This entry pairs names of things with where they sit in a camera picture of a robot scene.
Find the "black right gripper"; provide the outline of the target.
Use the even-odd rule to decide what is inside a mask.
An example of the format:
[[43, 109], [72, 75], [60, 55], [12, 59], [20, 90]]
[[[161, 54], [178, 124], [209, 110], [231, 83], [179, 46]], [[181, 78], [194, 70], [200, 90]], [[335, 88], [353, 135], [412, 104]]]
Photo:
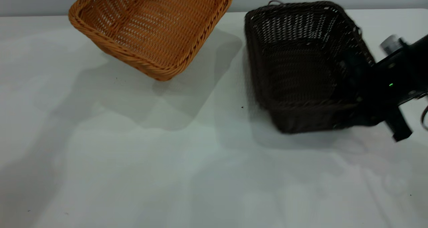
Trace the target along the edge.
[[422, 44], [389, 44], [382, 49], [387, 56], [373, 67], [356, 48], [344, 51], [341, 90], [347, 99], [363, 100], [370, 115], [385, 121], [399, 142], [413, 133], [399, 106], [422, 95]]

